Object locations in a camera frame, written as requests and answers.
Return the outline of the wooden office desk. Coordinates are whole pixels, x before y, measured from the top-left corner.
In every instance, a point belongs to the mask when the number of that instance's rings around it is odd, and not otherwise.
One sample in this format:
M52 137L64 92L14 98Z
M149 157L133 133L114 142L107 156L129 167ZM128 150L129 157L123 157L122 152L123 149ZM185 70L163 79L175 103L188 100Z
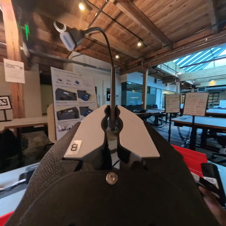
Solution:
M196 147L200 147L214 153L219 153L219 148L215 148L207 145L207 132L212 130L218 133L226 133L226 119L216 117L202 117L202 116L189 116L185 115L182 117L172 119L174 126L177 127L191 127L191 137L189 143L189 149L195 151ZM196 143L197 129L202 129L201 142Z

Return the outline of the whiteboard on stand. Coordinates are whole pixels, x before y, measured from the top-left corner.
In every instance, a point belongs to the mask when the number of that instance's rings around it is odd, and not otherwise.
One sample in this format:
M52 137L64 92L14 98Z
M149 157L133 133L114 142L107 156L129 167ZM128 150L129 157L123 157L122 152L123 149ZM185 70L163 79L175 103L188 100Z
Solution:
M180 94L166 94L165 95L165 113L179 113L180 112Z
M208 92L186 93L183 114L204 117L206 114L208 98Z

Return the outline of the white paper notice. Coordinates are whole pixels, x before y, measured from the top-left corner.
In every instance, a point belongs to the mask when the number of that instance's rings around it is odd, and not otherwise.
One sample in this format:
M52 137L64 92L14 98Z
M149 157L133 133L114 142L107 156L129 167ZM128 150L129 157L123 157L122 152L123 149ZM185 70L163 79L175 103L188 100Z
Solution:
M4 59L4 76L6 82L25 83L24 63Z

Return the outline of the slim grey usb hub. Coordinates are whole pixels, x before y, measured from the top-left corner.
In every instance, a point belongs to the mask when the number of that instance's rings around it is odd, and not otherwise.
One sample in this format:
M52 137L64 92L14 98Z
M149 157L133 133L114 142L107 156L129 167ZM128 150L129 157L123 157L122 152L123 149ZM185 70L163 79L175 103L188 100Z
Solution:
M56 21L53 22L53 25L55 29L60 33L60 38L65 45L66 49L69 51L74 51L76 47L78 47L85 35L98 31L103 34L106 44L109 49L110 59L111 59L111 88L110 88L110 116L109 116L109 128L111 131L115 131L116 129L116 116L115 116L115 107L116 107L116 87L115 87L115 81L116 81L116 70L113 63L113 57L111 52L111 47L109 44L109 40L107 38L106 33L100 28L100 27L91 27L87 28L85 30L78 30L78 29L72 29L71 31L66 31L66 25L64 24L63 29L60 29L56 25Z

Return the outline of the person's right hand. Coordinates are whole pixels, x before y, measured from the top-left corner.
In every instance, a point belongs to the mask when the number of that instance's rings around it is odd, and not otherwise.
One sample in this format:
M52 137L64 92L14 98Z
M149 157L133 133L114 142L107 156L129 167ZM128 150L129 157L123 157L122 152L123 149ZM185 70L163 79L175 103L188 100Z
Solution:
M226 225L226 210L217 201L214 194L212 194L208 189L199 186L200 192L203 194L203 200L205 201L207 207L210 209L211 213L215 216L220 225Z

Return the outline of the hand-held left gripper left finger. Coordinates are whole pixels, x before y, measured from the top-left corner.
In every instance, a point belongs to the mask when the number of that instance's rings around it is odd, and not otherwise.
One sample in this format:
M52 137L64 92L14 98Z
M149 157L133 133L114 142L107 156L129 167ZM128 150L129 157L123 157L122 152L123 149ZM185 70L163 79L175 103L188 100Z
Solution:
M78 126L64 159L92 163L96 170L111 168L106 128L110 106L103 105L86 116Z

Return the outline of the white instruction poster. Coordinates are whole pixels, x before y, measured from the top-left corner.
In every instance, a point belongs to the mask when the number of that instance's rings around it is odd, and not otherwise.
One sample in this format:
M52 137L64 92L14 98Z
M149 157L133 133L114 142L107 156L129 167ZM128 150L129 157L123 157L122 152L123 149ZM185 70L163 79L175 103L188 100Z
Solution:
M51 67L56 140L98 108L93 78Z

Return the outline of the red plastic bin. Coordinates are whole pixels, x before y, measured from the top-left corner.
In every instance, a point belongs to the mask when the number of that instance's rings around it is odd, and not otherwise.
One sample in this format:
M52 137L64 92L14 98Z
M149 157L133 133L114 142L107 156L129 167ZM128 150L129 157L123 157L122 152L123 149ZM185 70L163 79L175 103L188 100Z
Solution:
M2 216L0 216L0 226L4 226L5 223L8 221L8 219L10 218L10 216L14 213L14 211L11 211L9 213L6 213Z
M176 151L178 151L182 155L183 160L187 167L189 168L189 170L192 173L198 175L199 177L203 177L201 164L208 162L206 154L186 149L183 147L179 147L176 145L172 146Z

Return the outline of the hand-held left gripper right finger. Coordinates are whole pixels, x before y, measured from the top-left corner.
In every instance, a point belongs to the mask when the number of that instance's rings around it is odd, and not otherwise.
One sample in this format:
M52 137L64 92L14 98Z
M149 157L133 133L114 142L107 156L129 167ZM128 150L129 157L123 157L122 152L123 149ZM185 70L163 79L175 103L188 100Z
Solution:
M129 169L134 162L138 161L144 165L147 160L159 159L160 154L144 121L119 105L115 108L115 112L118 126L119 168Z

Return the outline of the black box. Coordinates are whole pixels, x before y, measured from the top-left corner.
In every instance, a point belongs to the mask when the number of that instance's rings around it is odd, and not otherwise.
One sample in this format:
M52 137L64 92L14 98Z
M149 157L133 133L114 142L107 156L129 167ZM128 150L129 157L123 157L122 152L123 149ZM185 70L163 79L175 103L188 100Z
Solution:
M33 173L34 173L35 169L29 170L29 171L25 171L24 173L20 174L19 176L19 183L25 183L28 184Z

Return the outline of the green exit sign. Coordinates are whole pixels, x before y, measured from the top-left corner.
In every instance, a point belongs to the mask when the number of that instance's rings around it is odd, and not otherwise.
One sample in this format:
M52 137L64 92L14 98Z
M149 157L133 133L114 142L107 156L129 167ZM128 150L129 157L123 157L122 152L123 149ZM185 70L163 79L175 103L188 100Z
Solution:
M22 32L24 32L26 40L28 41L29 40L29 36L30 36L30 30L29 30L28 23L25 23L25 24L21 25L19 22L17 22L17 26Z

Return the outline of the black white marker sign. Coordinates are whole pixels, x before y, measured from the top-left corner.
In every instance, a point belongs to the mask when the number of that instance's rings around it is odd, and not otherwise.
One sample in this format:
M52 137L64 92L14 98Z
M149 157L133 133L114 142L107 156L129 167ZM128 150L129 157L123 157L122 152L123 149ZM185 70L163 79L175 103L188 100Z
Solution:
M0 96L0 110L3 111L4 120L0 120L0 122L9 122L12 119L8 120L6 110L12 109L10 96Z

